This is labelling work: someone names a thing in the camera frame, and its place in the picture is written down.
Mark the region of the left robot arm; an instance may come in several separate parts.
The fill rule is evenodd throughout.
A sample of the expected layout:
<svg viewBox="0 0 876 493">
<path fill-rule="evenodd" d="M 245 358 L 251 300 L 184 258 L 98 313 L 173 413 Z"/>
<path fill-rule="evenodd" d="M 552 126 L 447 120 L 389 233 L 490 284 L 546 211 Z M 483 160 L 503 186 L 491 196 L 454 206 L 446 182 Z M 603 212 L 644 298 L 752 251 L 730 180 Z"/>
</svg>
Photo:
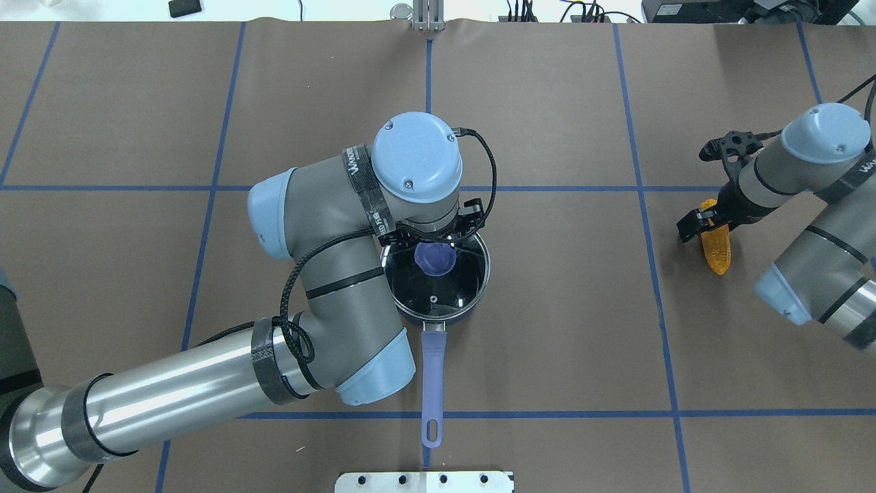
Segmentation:
<svg viewBox="0 0 876 493">
<path fill-rule="evenodd" d="M 494 199 L 461 202 L 461 138 L 484 137 L 428 112 L 392 116 L 372 144 L 293 166 L 253 185 L 251 227 L 263 250 L 294 266 L 275 313 L 200 344 L 73 387 L 46 385 L 18 294 L 2 274 L 2 490 L 48 492 L 140 449 L 336 389 L 367 405 L 414 375 L 383 247 L 455 251 Z"/>
</svg>

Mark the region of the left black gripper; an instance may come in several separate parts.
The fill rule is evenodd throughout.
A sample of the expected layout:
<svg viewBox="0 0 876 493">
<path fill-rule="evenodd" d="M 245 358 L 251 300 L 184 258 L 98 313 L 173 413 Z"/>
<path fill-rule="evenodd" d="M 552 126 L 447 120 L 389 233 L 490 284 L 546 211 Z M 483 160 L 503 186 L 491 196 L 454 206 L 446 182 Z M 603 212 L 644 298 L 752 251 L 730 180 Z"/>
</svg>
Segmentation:
<svg viewBox="0 0 876 493">
<path fill-rule="evenodd" d="M 482 199 L 457 201 L 445 216 L 432 223 L 419 223 L 412 218 L 395 222 L 394 230 L 378 235 L 382 247 L 392 244 L 412 246 L 415 243 L 462 244 L 474 237 L 485 225 L 485 204 Z"/>
</svg>

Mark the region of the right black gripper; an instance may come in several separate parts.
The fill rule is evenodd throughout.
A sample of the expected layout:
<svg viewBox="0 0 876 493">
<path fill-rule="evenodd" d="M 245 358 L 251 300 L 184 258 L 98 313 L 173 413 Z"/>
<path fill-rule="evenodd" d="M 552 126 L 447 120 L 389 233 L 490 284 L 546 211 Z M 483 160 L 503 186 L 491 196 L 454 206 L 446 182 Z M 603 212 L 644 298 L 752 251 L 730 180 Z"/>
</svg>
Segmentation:
<svg viewBox="0 0 876 493">
<path fill-rule="evenodd" d="M 733 230 L 758 221 L 760 206 L 742 193 L 738 182 L 729 181 L 719 191 L 716 205 L 692 209 L 676 222 L 677 237 L 682 244 L 686 244 L 694 237 L 725 225 Z"/>
</svg>

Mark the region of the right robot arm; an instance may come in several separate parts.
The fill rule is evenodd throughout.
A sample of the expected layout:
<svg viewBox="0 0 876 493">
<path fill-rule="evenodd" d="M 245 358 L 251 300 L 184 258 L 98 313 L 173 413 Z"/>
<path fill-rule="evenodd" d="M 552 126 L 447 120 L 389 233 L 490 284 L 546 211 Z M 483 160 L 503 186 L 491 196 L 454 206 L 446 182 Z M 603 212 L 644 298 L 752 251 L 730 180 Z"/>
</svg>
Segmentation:
<svg viewBox="0 0 876 493">
<path fill-rule="evenodd" d="M 677 222 L 679 239 L 754 224 L 811 192 L 824 202 L 822 212 L 758 279 L 755 293 L 790 322 L 819 321 L 873 355 L 875 287 L 862 272 L 875 247 L 874 144 L 866 118 L 844 103 L 817 104 L 779 132 L 714 138 L 699 158 L 722 162 L 727 182 L 713 206 Z"/>
</svg>

